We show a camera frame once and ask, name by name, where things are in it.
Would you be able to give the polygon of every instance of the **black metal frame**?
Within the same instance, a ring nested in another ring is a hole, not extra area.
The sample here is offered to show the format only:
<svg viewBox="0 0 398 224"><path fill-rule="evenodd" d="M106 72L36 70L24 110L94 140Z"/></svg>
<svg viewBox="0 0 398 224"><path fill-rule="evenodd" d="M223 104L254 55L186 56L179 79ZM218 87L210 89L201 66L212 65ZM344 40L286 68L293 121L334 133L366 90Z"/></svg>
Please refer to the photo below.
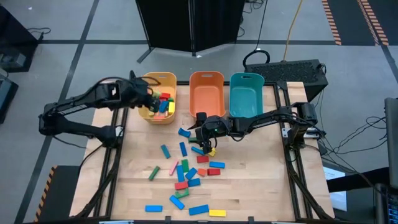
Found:
<svg viewBox="0 0 398 224"><path fill-rule="evenodd" d="M189 81L178 81L177 85L189 85ZM276 84L276 83L265 83L264 86L272 86L274 89L274 94L275 94L275 102L276 102L276 107L280 108L281 102L280 102L280 95L279 95L279 88L282 89L283 95L284 95L284 99L285 99L285 104L286 106L290 105L290 99L289 99L289 93L287 91L286 85L282 85L280 83ZM113 113L113 117L112 117L112 125L114 126L116 124L117 118L118 118L118 110L115 110ZM126 127L126 121L127 121L127 114L128 114L128 109L124 109L123 111L123 118L122 118L122 122L121 122L121 126L123 127L123 129ZM285 140L282 137L282 128L285 127L284 123L280 123L280 131L281 131L281 138L282 138L282 142L283 142L283 146L284 146L284 152L285 152L285 160L286 160L286 168L289 171L289 169L293 169L292 164L289 164L288 161L291 161L291 157L290 157L290 149L287 148L287 145L284 144ZM115 156L115 160L114 162L117 162L119 164L120 161L120 155L121 155L121 150L123 148L123 139L124 139L124 135L122 138L121 143L117 146L116 148L116 156ZM300 151L294 151L295 153L295 161L297 162L297 173L298 173L298 177L302 182L302 185L306 187L306 182L305 182L305 174L304 174L304 170L303 170L303 164L302 164L302 160L301 160L301 155L300 155ZM110 154L111 154L111 149L107 149L106 150L106 154L105 154L105 158L104 158L104 164L103 164L103 168L101 171L101 180L100 180L100 184L103 182L104 177L106 176L106 173L108 171L108 167L109 167L109 162L110 162ZM96 204L95 210L94 210L94 214L93 217L97 218L96 220L102 220L102 221L106 221L106 220L110 220L111 217L111 213L112 213L112 207L113 207L113 200L114 200L114 194L115 194L115 186L116 186L116 180L117 180L117 176L118 176L118 170L119 167L116 169L116 175L114 175L114 178L111 181L111 186L109 188L109 197L108 197L108 202L106 205L106 213L105 216L99 216L100 213L100 209L101 209L101 198L99 199L99 202ZM290 194L292 196L292 205L293 205L293 211L294 211L294 216L295 216L295 221L296 222L304 222L304 223L334 223L334 224L338 224L338 223L351 223L351 222L341 222L341 221L337 221L337 220L316 220L313 219L312 216L312 209L311 206L309 204L309 202L303 197L304 199L304 204L305 204L305 212L307 214L306 218L302 218L301 214L300 214L300 207L299 207L299 201L297 198L297 191L296 191L296 184L293 180L293 178L289 175L289 186L290 186ZM79 223L80 221L86 220L87 218L77 218L77 219L72 219L71 223ZM201 221L172 221L170 216L166 216L164 221L160 221L160 220L134 220L134 223L178 223L178 224L188 224L188 223L201 223ZM208 221L207 224L224 224L224 223L234 223L234 224L240 224L240 223L250 223L250 224L254 224L254 223L274 223L274 222L256 222L254 221L254 217L248 217L248 221L246 222L227 222L227 221Z"/></svg>

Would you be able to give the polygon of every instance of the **wooden tabletop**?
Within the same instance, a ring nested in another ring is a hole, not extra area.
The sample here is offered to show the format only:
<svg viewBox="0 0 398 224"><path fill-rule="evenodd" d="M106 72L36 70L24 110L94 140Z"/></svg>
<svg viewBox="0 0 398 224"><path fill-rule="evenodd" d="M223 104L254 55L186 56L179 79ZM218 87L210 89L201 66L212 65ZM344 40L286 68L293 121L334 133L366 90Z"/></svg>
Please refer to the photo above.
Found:
<svg viewBox="0 0 398 224"><path fill-rule="evenodd" d="M307 101L303 83L288 83L288 88L291 103ZM273 88L265 86L263 95L264 111L275 110ZM224 87L224 98L225 108L228 109L228 86ZM108 109L96 110L93 125L109 125L111 117L112 112ZM170 215L172 220L247 221L249 216L254 216L256 221L294 221L278 124L256 129L241 142L218 138L216 156L210 160L225 162L226 167L221 170L221 175L203 177L201 186L190 187L190 195L181 198L185 204L183 210L172 204L169 197L175 193L177 174L175 172L169 176L169 169L176 160L183 159L179 142L184 142L187 147L188 156L184 159L188 159L190 168L208 168L208 164L197 164L197 154L190 150L191 146L197 145L188 144L187 138L177 134L179 128L187 129L192 124L194 119L189 113L189 86L177 88L176 114L171 124L152 125L139 116L138 110L129 111L112 219L164 220L166 215ZM306 139L305 142L317 147L314 139ZM90 139L86 155L99 144L98 140ZM160 149L162 144L168 147L170 159L166 159ZM301 155L309 191L327 214L334 217L320 153L312 147L306 147L301 149ZM103 158L104 149L92 155L83 166L70 215L77 214L98 188ZM149 181L148 177L155 166L159 166L160 171L153 181ZM305 217L302 194L298 188L297 192L301 216ZM190 207L203 204L208 204L210 209L226 210L227 216L220 218L209 217L207 213L188 214ZM101 214L104 214L105 205L103 203ZM163 205L163 212L147 213L145 205Z"/></svg>

